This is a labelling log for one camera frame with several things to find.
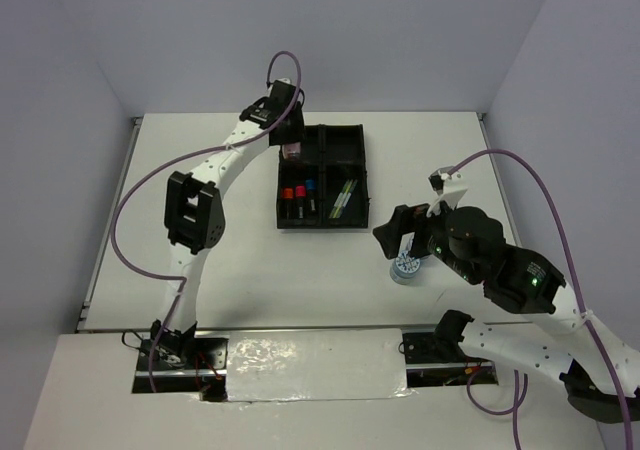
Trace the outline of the pink bottle of pens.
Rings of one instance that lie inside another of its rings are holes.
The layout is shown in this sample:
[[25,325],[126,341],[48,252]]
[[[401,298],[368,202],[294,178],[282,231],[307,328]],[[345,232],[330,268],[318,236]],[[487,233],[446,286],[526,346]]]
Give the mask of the pink bottle of pens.
[[281,154],[286,161],[298,161],[302,155],[302,145],[300,142],[282,145]]

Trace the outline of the blue slim pen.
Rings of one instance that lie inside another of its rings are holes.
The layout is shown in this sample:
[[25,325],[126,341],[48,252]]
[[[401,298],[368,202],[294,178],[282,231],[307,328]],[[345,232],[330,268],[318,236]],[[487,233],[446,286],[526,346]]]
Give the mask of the blue slim pen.
[[353,180],[352,181],[351,186],[350,186],[349,190],[347,191],[347,193],[345,195],[345,199],[343,201],[343,206],[345,206],[345,207],[347,206],[347,204],[349,202],[349,199],[351,198],[352,194],[354,193],[354,190],[355,190],[357,184],[358,184],[358,180]]

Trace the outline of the green slim pen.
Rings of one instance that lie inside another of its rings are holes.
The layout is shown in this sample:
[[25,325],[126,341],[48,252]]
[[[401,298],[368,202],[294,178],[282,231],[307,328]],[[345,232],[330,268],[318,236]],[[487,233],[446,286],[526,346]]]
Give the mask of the green slim pen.
[[338,207],[341,207],[343,205],[343,201],[345,199],[345,195],[346,195],[347,191],[349,190],[352,181],[353,181],[353,179],[350,179],[350,180],[348,180],[346,182],[346,184],[344,186],[344,189],[343,189],[343,191],[341,192],[341,195],[340,195],[340,200],[339,200],[339,203],[338,203]]

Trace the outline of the blue tip black highlighter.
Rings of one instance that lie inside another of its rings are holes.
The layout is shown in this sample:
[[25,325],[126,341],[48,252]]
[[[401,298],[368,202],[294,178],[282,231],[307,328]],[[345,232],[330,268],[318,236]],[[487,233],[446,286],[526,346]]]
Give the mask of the blue tip black highlighter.
[[307,207],[308,207],[308,213],[310,215],[316,215],[317,214],[317,200],[316,200],[316,193],[314,190],[307,190],[306,191],[306,202],[307,202]]

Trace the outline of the pink tip black highlighter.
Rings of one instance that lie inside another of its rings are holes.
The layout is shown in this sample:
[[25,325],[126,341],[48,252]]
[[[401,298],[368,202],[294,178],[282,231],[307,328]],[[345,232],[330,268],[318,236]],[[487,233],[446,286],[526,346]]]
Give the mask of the pink tip black highlighter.
[[296,197],[295,198],[295,218],[299,220],[303,220],[305,218],[305,198],[304,197]]

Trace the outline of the orange tip black highlighter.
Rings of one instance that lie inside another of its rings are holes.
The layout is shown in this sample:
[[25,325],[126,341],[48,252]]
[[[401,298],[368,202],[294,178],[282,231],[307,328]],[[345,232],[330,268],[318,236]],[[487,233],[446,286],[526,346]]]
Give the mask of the orange tip black highlighter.
[[295,217],[295,203],[292,199],[284,199],[283,202],[283,214],[284,220],[291,220]]

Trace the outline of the pink highlighter cap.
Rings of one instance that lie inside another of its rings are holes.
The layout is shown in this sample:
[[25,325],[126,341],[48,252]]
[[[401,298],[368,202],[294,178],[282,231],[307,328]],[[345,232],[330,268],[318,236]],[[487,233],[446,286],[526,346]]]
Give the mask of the pink highlighter cap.
[[295,198],[304,199],[306,197],[306,188],[303,185],[295,187]]

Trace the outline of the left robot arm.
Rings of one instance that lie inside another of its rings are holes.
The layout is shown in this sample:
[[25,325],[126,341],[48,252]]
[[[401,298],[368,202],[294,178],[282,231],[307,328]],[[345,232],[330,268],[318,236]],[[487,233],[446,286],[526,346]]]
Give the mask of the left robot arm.
[[171,367],[189,366],[196,355],[197,295],[204,264],[226,228],[223,199],[257,156],[271,146],[299,142],[304,135],[300,90],[288,79],[244,109],[219,150],[167,181],[164,226],[170,269],[161,316],[150,329],[151,352]]

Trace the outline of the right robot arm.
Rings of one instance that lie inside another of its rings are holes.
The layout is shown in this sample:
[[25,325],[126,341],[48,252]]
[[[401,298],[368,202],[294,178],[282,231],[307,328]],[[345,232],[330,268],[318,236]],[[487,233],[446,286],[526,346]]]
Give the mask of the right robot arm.
[[543,255],[506,242],[502,224],[477,207],[428,205],[394,209],[373,235],[387,259],[411,234],[409,254],[433,256],[491,303],[520,315],[550,337],[537,345],[504,333],[460,310],[448,310],[419,349],[457,361],[475,357],[542,375],[565,389],[569,404],[601,423],[639,419],[639,353],[601,321],[581,314],[575,291]]

